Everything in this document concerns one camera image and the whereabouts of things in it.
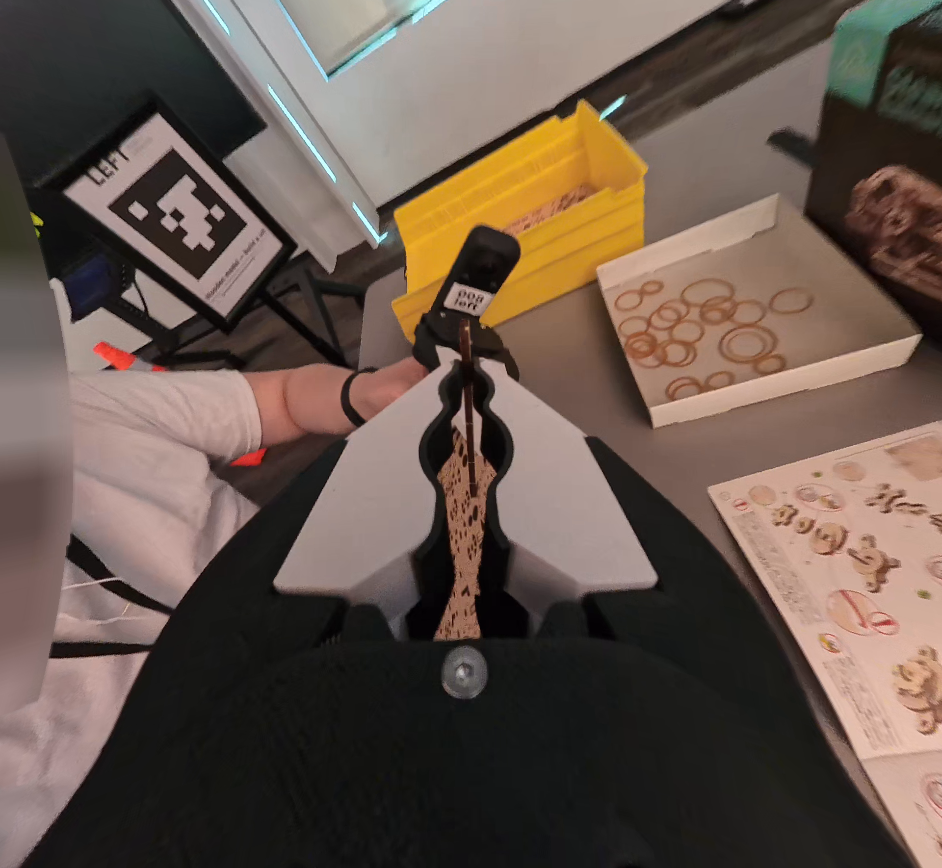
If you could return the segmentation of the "black framed marker sign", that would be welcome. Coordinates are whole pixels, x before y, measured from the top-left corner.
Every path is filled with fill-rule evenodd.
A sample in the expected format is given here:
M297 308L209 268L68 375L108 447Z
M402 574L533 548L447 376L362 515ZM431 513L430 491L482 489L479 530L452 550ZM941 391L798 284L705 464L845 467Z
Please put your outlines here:
M220 332L232 332L296 242L167 103L149 93L38 184L63 217Z

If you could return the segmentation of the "small black flat object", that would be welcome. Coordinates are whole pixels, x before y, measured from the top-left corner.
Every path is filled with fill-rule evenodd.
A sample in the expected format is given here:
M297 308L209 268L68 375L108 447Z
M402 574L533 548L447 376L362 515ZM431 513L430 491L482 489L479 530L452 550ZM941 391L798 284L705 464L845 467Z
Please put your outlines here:
M813 170L817 164L817 139L794 128L774 130L767 137L766 144L803 168Z

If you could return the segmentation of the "black wristband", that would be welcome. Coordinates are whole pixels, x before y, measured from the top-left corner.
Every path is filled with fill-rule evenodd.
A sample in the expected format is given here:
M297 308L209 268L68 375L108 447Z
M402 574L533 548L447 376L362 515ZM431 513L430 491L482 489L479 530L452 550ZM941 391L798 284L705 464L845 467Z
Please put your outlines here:
M354 430L363 427L382 412L382 409L379 408L379 405L377 404L377 400L373 392L373 386L370 383L372 377L377 372L379 372L379 370L380 369L378 367L369 366L353 371L347 377L341 387L339 393L340 409L343 411L351 428ZM353 400L353 397L355 396L354 390L356 389L360 379L366 379L366 384L364 387L357 391L360 397L366 400L366 403L364 404L366 413L362 413L359 405L356 404Z

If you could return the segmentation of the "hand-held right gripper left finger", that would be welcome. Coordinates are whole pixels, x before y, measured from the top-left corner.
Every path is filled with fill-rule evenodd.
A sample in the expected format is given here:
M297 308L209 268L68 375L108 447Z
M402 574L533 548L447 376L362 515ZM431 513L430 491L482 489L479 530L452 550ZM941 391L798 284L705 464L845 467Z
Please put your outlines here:
M348 437L274 579L277 592L380 609L397 638L434 638L451 595L446 500L451 364Z

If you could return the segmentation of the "printed instruction sheet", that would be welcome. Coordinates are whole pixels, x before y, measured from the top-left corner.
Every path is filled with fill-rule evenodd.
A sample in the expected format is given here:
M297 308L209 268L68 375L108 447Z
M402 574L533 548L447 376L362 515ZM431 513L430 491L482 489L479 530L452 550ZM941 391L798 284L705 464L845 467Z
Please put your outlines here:
M940 422L708 493L917 865L940 866Z

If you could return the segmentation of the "pile of wooden scraps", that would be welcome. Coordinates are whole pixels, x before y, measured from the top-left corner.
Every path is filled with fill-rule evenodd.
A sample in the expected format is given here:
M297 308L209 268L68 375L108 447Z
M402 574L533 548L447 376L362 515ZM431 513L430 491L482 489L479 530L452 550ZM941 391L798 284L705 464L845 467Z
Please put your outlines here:
M501 227L501 230L511 236L518 237L523 232L542 225L591 198L595 193L596 190L592 185L580 184L524 215L520 215L508 225Z

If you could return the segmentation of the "black model kit box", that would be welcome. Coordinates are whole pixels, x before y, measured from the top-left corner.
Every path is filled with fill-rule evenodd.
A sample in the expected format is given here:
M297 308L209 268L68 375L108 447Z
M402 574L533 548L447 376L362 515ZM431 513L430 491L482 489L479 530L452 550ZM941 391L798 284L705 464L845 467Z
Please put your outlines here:
M941 292L941 0L865 0L831 37L806 213L922 309Z

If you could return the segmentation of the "person's left hand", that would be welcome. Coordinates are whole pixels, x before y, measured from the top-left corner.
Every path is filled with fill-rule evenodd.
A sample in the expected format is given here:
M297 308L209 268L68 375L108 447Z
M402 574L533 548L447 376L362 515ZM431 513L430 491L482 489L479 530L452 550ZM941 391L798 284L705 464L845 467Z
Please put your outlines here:
M413 357L363 372L350 385L349 402L365 421L370 421L426 379L428 374L428 370Z

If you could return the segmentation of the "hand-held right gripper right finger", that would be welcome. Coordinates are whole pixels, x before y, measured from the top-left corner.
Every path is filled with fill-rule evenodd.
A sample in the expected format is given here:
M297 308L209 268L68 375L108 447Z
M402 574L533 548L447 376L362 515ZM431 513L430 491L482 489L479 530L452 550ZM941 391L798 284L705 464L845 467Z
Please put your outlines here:
M481 634L526 637L558 603L654 589L658 576L595 440L481 362L481 455L494 471L481 545Z

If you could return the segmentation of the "thin wooden parts sheet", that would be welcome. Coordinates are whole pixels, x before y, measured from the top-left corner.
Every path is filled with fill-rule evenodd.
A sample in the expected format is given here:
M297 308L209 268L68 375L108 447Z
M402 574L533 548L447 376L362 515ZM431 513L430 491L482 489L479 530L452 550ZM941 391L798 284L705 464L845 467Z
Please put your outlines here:
M474 406L472 338L468 320L461 322L459 353L462 406L452 422L452 451L438 481L445 495L454 581L447 605L433 636L436 641L477 639L478 573L483 552L487 491L496 471L479 450L481 421Z

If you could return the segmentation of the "blue box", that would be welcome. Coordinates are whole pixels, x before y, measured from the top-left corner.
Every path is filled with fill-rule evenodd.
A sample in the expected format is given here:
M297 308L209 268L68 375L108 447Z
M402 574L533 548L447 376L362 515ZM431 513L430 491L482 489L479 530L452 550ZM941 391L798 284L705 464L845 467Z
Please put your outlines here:
M135 267L107 251L92 252L67 267L59 282L70 321L77 323L124 296L135 283Z

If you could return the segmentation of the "white cardboard tray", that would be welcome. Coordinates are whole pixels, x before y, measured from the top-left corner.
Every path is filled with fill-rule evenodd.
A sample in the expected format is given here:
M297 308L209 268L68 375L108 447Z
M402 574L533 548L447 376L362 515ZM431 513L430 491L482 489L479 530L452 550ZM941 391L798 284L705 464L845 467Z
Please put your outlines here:
M779 194L600 265L652 427L904 365L914 322Z

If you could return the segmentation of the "yellow plastic bin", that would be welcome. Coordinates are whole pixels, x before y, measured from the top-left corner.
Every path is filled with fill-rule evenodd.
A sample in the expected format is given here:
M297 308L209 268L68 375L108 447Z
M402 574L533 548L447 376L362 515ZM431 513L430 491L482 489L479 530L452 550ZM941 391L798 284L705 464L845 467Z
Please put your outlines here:
M586 101L395 210L405 250L406 292L392 309L415 340L471 229L501 230L515 218L587 183L596 193L515 237L521 258L483 316L494 326L596 280L597 267L644 243L647 165Z

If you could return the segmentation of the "black sign stand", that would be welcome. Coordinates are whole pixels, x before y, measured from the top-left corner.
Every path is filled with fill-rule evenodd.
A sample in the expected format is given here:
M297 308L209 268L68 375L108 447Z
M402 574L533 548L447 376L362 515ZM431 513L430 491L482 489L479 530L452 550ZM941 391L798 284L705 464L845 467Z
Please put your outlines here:
M328 364L348 367L336 321L330 310L334 300L347 300L359 310L366 305L366 288L330 275L308 253L295 256L250 303L238 321L272 317L276 330L288 330ZM171 329L150 314L143 303L112 297L105 311L141 332L147 344L135 353L153 365L171 370L226 368L246 370L250 352L238 350L236 332L221 332L209 320L196 316Z

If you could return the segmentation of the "person's white shirt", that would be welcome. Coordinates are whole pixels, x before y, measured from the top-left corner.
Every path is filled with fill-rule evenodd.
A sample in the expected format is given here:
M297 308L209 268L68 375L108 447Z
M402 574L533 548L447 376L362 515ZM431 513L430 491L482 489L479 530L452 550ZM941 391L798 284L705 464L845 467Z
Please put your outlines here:
M105 568L136 593L175 607L257 507L210 475L195 487L123 490L78 472L74 530ZM151 646L167 622L153 607L105 589L67 562L57 645ZM51 658L40 697L2 715L2 866L19 866L99 757L145 655Z

